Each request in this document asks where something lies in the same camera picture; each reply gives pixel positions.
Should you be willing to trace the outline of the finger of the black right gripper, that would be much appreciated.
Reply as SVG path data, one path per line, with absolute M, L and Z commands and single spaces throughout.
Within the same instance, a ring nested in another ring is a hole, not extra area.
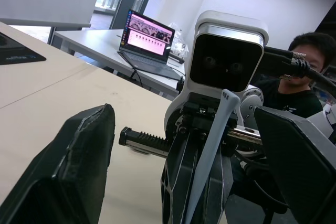
M 230 158 L 218 152 L 193 214 L 194 223 L 220 223 L 232 183 Z
M 194 172 L 207 132 L 177 132 L 165 160 L 161 176 L 163 223 L 184 223 Z

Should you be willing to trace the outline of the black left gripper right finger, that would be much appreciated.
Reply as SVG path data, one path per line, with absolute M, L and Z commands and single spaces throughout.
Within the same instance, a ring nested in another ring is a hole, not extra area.
M 335 145 L 307 119 L 257 107 L 262 145 L 297 223 L 335 223 Z

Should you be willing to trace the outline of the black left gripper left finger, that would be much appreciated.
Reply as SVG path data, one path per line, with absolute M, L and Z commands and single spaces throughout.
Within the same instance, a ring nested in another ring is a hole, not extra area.
M 109 104 L 70 117 L 1 204 L 1 223 L 98 223 L 114 131 Z

